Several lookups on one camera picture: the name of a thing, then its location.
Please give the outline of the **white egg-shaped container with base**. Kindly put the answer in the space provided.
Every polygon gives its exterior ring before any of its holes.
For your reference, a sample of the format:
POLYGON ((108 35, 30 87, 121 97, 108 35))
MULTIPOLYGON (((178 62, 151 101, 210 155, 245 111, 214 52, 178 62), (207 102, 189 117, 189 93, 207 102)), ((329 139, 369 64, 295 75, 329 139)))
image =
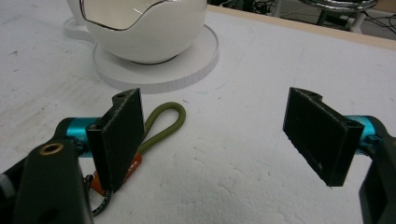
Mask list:
POLYGON ((219 40, 206 0, 79 0, 99 77, 118 90, 177 91, 208 76, 219 40))

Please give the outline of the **chrome stool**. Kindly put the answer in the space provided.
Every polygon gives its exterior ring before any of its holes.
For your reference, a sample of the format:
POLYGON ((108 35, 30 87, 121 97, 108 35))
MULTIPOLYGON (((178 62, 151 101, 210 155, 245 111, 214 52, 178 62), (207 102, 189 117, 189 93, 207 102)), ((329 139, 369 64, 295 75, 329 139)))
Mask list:
POLYGON ((346 20, 346 28, 349 32, 360 34, 361 25, 366 18, 365 12, 373 8, 378 0, 299 0, 311 7, 320 9, 317 25, 322 26, 330 12, 354 13, 354 19, 346 20))

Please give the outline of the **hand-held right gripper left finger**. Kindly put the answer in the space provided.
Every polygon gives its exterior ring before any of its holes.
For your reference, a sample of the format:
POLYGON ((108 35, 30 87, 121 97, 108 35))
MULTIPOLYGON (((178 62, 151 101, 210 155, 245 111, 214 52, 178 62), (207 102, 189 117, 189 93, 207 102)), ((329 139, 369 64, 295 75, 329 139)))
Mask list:
POLYGON ((65 124, 64 137, 77 145, 78 155, 93 158, 101 188, 118 191, 145 133, 140 90, 114 95, 100 118, 68 118, 65 124))

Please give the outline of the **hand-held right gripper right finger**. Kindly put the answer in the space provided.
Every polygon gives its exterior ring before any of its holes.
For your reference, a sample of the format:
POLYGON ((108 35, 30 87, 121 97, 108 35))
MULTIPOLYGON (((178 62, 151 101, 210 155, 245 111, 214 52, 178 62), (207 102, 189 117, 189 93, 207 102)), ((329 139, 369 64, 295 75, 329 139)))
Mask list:
POLYGON ((372 116, 344 116, 322 102, 322 96, 299 88, 289 91, 283 131, 315 173, 329 187, 341 187, 355 152, 379 138, 372 116))

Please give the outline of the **white stand with flat base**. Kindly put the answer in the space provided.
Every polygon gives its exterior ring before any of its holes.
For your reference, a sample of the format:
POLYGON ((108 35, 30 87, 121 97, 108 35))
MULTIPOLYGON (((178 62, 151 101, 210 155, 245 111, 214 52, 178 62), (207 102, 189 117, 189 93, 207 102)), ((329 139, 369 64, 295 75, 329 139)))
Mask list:
POLYGON ((80 0, 66 0, 73 17, 64 22, 64 34, 75 40, 87 41, 95 43, 94 38, 85 26, 80 9, 80 0))

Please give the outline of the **olive green strap keychain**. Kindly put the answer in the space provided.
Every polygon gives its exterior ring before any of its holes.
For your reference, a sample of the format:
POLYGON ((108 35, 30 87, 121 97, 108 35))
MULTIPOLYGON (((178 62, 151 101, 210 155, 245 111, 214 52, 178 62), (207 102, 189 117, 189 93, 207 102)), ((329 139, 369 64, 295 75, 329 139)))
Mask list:
MULTIPOLYGON (((164 104, 161 104, 157 106, 148 116, 146 122, 145 122, 145 133, 144 133, 144 142, 139 146, 137 149, 134 159, 132 160, 132 163, 128 169, 128 172, 124 178, 124 180, 127 180, 132 173, 137 169, 137 167, 141 164, 142 162, 142 156, 146 154, 152 147, 160 143, 162 140, 166 139, 169 137, 171 134, 175 133, 178 131, 182 125, 185 122, 185 119, 187 117, 187 113, 185 108, 176 102, 167 102, 164 104), (164 112, 167 111, 176 111, 177 112, 177 119, 176 121, 162 130, 159 133, 156 133, 155 135, 151 136, 150 139, 146 139, 147 135, 149 134, 149 131, 153 127, 155 121, 157 118, 164 112)), ((100 179, 99 175, 97 172, 94 172, 92 175, 87 175, 84 178, 84 183, 88 185, 88 189, 93 189, 95 192, 99 193, 102 197, 103 200, 102 202, 92 210, 92 215, 94 217, 99 216, 102 214, 106 208, 108 207, 111 197, 112 197, 112 192, 110 190, 104 190, 100 186, 100 179)))

